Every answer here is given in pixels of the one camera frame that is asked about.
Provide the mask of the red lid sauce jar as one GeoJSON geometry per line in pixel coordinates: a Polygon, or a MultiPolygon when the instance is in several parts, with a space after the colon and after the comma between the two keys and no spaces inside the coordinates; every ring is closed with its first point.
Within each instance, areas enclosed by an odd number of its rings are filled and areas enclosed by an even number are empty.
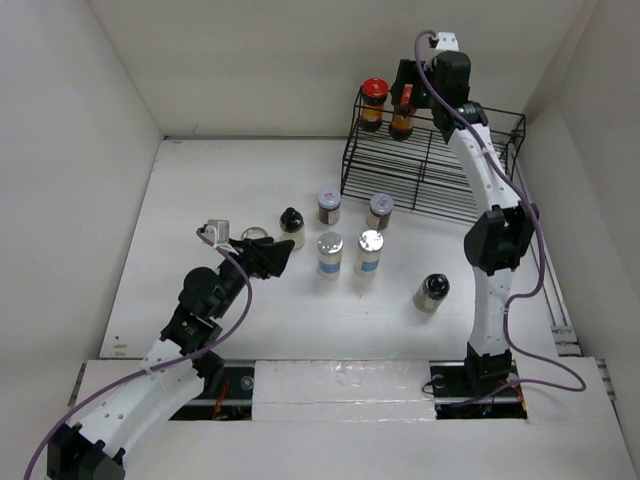
{"type": "Polygon", "coordinates": [[[362,130],[375,132],[381,127],[388,93],[389,86],[381,78],[372,77],[363,82],[360,88],[362,109],[358,119],[362,130]]]}
{"type": "Polygon", "coordinates": [[[396,141],[407,140],[413,132],[415,110],[410,105],[412,90],[411,84],[405,84],[399,100],[394,104],[389,134],[396,141]]]}

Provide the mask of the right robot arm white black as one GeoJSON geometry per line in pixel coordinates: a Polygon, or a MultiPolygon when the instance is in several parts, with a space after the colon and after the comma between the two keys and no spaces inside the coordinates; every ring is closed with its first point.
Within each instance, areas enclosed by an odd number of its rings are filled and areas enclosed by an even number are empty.
{"type": "Polygon", "coordinates": [[[442,51],[429,62],[400,61],[391,87],[397,109],[430,110],[433,123],[463,168],[478,219],[464,237],[473,268],[475,313],[464,366],[444,372],[442,384],[460,397],[480,397],[504,385],[512,352],[504,334],[504,312],[516,269],[534,234],[533,217],[509,183],[493,147],[483,107],[469,98],[471,61],[442,51]]]}

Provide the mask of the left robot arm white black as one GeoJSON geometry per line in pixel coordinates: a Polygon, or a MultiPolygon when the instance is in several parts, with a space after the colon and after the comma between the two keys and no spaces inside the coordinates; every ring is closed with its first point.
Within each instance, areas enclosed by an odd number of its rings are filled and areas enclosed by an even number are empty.
{"type": "Polygon", "coordinates": [[[122,479],[138,444],[190,400],[216,394],[225,362],[214,349],[231,335],[219,319],[241,292],[253,292],[252,279],[280,276],[293,249],[271,237],[232,240],[217,250],[217,268],[191,270],[138,369],[78,403],[96,407],[76,423],[60,420],[47,437],[47,478],[122,479]]]}

